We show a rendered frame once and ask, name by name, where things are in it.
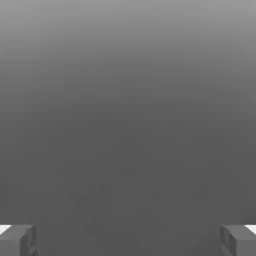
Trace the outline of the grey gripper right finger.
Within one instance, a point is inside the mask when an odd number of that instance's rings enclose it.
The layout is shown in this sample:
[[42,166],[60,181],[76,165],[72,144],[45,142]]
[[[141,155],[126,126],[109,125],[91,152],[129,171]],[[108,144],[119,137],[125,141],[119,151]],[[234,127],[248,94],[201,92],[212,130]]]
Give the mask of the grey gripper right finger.
[[219,256],[256,256],[256,224],[221,225]]

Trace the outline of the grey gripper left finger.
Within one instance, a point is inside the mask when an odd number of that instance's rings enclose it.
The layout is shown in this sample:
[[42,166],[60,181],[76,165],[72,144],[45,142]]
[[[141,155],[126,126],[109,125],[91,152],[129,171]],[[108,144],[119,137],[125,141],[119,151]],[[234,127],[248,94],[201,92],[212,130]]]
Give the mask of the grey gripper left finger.
[[0,256],[38,256],[37,227],[0,224]]

